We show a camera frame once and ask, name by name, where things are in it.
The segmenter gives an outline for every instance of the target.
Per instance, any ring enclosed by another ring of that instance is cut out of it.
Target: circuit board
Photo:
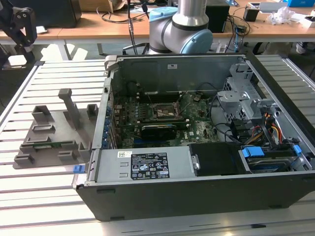
[[[119,134],[118,148],[178,147],[219,141],[217,131],[207,117],[208,98],[187,93],[180,102],[145,103],[135,97],[119,97],[117,100],[114,119]],[[141,127],[161,124],[175,125],[176,138],[142,140]]]

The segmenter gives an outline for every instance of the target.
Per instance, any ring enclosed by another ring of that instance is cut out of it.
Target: blue clip
[[[294,145],[293,150],[295,151],[297,156],[300,156],[302,153],[302,150],[301,150],[300,146],[298,146],[298,145]]]
[[[73,168],[73,173],[74,174],[84,174],[85,171],[85,166],[83,165],[75,165],[74,168]]]
[[[264,152],[261,147],[246,147],[242,150],[245,158],[250,156],[264,156]]]
[[[247,151],[247,149],[243,149],[242,150],[242,153],[244,155],[245,158],[249,157],[250,156],[250,153]]]

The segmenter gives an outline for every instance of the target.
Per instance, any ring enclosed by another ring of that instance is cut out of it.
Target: motherboard
[[[180,95],[117,96],[113,121],[118,148],[178,147],[218,142],[217,130],[207,117],[209,98]]]

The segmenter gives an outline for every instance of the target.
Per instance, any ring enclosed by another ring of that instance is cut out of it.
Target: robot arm
[[[35,13],[31,8],[14,7],[8,0],[0,0],[0,30],[17,44],[27,62],[34,60],[32,44],[37,38]]]
[[[179,0],[178,8],[151,11],[149,54],[206,53],[213,41],[206,3],[207,0]]]

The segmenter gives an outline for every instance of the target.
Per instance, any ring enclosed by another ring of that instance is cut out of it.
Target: gray 3d printed tray
[[[98,108],[89,104],[78,110],[71,100],[71,90],[61,89],[67,111],[50,113],[46,106],[36,106],[34,122],[14,158],[14,169],[74,165],[90,159]]]

